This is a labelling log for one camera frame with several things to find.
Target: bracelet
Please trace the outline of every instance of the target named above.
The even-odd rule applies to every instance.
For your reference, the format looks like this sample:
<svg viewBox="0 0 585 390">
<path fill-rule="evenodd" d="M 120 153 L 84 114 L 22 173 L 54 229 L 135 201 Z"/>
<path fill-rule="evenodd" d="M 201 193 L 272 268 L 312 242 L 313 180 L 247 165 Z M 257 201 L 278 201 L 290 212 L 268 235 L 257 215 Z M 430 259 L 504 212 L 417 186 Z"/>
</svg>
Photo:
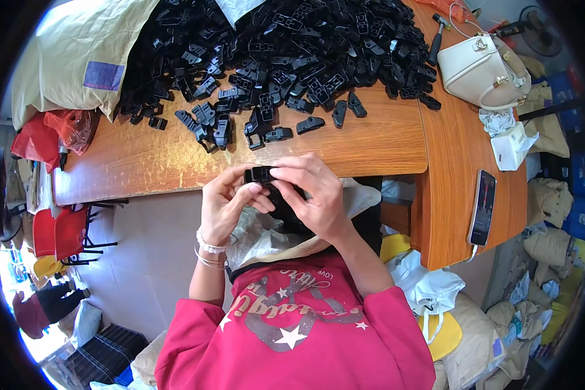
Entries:
<svg viewBox="0 0 585 390">
<path fill-rule="evenodd" d="M 207 251 L 210 254 L 220 254 L 222 252 L 225 252 L 225 250 L 227 248 L 229 248 L 230 246 L 235 245 L 238 242 L 238 237 L 235 236 L 234 234 L 230 234 L 229 236 L 231 237 L 230 239 L 228 239 L 227 241 L 229 242 L 229 244 L 227 245 L 223 245 L 223 246 L 214 246 L 214 245 L 210 245 L 204 242 L 204 239 L 202 238 L 202 227 L 200 226 L 200 228 L 197 230 L 195 236 L 197 237 L 197 242 L 200 244 L 200 246 L 203 248 L 203 250 Z"/>
<path fill-rule="evenodd" d="M 195 244 L 195 255 L 197 256 L 198 259 L 200 259 L 200 261 L 204 265 L 207 265 L 210 268 L 214 268 L 214 269 L 225 269 L 225 267 L 223 267 L 223 265 L 219 261 L 209 260 L 207 258 L 202 257 L 198 252 L 198 249 L 199 249 L 198 245 L 199 245 L 199 243 Z"/>
</svg>

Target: white handbag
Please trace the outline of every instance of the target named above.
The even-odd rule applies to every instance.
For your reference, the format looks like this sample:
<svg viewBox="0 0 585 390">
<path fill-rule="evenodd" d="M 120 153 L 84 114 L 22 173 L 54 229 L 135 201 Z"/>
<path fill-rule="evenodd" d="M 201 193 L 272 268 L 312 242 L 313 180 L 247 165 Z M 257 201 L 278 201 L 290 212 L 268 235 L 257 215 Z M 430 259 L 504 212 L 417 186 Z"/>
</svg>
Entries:
<svg viewBox="0 0 585 390">
<path fill-rule="evenodd" d="M 438 53 L 444 89 L 485 110 L 522 104 L 531 75 L 502 40 L 481 32 Z"/>
</svg>

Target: woman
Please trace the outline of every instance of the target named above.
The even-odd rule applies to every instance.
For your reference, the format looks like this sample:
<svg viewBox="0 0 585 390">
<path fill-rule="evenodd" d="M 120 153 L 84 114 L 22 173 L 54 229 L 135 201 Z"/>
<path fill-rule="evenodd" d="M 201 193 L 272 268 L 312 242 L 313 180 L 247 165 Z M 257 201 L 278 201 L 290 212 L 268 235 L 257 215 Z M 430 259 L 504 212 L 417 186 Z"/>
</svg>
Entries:
<svg viewBox="0 0 585 390">
<path fill-rule="evenodd" d="M 338 254 L 245 271 L 225 313 L 225 254 L 208 249 L 225 246 L 245 205 L 274 209 L 261 185 L 241 185 L 252 164 L 226 169 L 203 188 L 200 261 L 156 364 L 158 388 L 430 389 L 429 348 L 403 292 L 345 216 L 340 180 L 313 153 L 274 165 L 273 185 Z"/>
</svg>

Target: charging cable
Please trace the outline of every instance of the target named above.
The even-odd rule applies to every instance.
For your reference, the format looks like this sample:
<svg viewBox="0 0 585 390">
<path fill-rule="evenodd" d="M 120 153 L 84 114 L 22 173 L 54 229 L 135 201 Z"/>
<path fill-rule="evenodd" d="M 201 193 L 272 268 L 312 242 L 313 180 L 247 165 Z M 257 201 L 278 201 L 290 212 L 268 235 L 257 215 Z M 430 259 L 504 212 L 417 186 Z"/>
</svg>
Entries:
<svg viewBox="0 0 585 390">
<path fill-rule="evenodd" d="M 451 3 L 451 4 L 448 6 L 448 7 L 449 7 L 449 8 L 448 8 L 448 12 L 449 12 L 449 14 L 448 14 L 448 17 L 449 17 L 449 18 L 448 18 L 448 20 L 449 20 L 449 21 L 448 21 L 448 22 L 449 22 L 449 23 L 451 23 L 451 24 L 453 25 L 453 27 L 454 27 L 454 28 L 457 30 L 457 32 L 458 32 L 458 33 L 460 33 L 461 35 L 465 36 L 466 38 L 472 38 L 470 35 L 466 35 L 466 34 L 464 34 L 464 33 L 463 33 L 463 31 L 461 31 L 459 28 L 457 28 L 457 26 L 455 25 L 455 23 L 453 23 L 453 19 L 452 19 L 452 10 L 453 10 L 453 6 L 462 7 L 462 9 L 463 9 L 464 11 L 468 11 L 468 10 L 466 10 L 466 9 L 465 9 L 465 8 L 464 8 L 464 7 L 463 7 L 461 4 L 459 4 L 459 3 Z M 466 19 L 466 20 L 465 20 L 465 22 L 466 22 L 466 23 L 473 24 L 473 25 L 475 25 L 475 26 L 476 26 L 476 28 L 478 28 L 478 29 L 480 29 L 481 31 L 483 31 L 483 30 L 481 29 L 481 27 L 479 27 L 479 26 L 478 26 L 478 25 L 477 25 L 475 22 L 472 22 L 472 21 L 470 21 L 470 20 L 468 20 L 468 19 Z"/>
<path fill-rule="evenodd" d="M 464 263 L 469 263 L 470 261 L 472 261 L 472 259 L 475 257 L 476 255 L 476 250 L 479 248 L 478 245 L 473 245 L 472 246 L 472 254 L 470 255 L 470 258 L 468 260 L 464 260 Z"/>
</svg>

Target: tiled floor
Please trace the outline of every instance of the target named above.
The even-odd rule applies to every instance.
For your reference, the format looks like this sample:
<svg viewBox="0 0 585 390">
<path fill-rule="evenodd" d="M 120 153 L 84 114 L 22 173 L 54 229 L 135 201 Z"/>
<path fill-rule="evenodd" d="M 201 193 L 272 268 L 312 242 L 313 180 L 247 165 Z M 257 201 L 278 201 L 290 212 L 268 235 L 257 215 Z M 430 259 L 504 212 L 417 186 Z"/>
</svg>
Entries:
<svg viewBox="0 0 585 390">
<path fill-rule="evenodd" d="M 90 303 L 103 312 L 104 325 L 115 323 L 141 332 L 151 341 L 167 329 L 175 304 L 188 296 L 196 258 L 195 231 L 200 225 L 200 191 L 132 198 L 125 207 L 102 209 L 90 227 L 94 243 L 118 241 L 103 248 L 98 261 L 78 266 Z M 465 292 L 478 305 L 484 299 L 494 250 L 470 263 L 451 266 L 466 282 Z M 228 284 L 226 303 L 231 295 Z"/>
</svg>

